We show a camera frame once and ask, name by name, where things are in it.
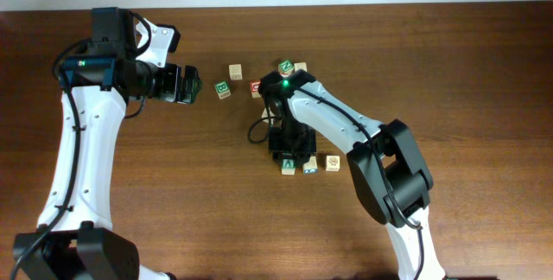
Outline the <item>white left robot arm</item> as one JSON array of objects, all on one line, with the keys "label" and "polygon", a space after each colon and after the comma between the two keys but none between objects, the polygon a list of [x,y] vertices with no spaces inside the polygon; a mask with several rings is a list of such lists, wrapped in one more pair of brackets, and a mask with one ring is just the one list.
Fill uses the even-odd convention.
[{"label": "white left robot arm", "polygon": [[172,25],[131,10],[96,8],[91,36],[57,56],[52,73],[62,90],[63,125],[54,179],[35,231],[15,237],[14,272],[32,279],[164,278],[114,232],[111,175],[130,102],[196,100],[196,67],[167,60],[180,39]]}]

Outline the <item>sailboat yellow I block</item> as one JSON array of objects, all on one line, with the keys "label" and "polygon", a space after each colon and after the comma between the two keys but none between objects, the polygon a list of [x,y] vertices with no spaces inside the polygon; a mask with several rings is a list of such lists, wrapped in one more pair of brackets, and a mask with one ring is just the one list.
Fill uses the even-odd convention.
[{"label": "sailboat yellow I block", "polygon": [[263,109],[263,113],[262,113],[262,116],[261,118],[263,119],[263,121],[265,123],[268,123],[269,122],[269,118],[272,118],[273,117],[273,113],[271,110],[267,110],[267,109]]}]

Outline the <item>number 2 blue block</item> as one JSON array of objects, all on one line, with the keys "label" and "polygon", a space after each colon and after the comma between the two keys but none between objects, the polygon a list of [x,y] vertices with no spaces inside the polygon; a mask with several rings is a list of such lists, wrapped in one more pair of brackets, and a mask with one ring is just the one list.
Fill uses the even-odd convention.
[{"label": "number 2 blue block", "polygon": [[318,164],[316,156],[311,156],[303,165],[302,171],[304,174],[315,174],[318,172]]}]

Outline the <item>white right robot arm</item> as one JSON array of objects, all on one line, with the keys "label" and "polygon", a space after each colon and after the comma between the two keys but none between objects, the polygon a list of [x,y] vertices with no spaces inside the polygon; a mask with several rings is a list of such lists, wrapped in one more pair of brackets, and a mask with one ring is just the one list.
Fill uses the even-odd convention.
[{"label": "white right robot arm", "polygon": [[429,192],[434,185],[409,127],[355,111],[310,73],[271,72],[260,80],[269,128],[265,142],[275,161],[302,165],[323,135],[346,155],[358,200],[385,226],[402,279],[444,279],[429,230]]}]

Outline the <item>red U wooden block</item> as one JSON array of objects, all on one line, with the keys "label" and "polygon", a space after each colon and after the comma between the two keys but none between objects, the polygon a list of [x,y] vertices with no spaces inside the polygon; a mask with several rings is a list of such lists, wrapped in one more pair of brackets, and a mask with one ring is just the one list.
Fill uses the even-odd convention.
[{"label": "red U wooden block", "polygon": [[251,96],[256,99],[260,98],[261,94],[259,92],[259,86],[261,84],[260,80],[254,80],[250,82],[250,90],[251,90]]}]

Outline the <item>green A wooden block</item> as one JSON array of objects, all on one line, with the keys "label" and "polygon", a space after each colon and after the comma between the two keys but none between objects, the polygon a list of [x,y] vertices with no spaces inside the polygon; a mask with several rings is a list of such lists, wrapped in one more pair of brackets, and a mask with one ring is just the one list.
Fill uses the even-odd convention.
[{"label": "green A wooden block", "polygon": [[296,172],[296,162],[293,159],[283,158],[281,172],[283,175],[293,175]]}]

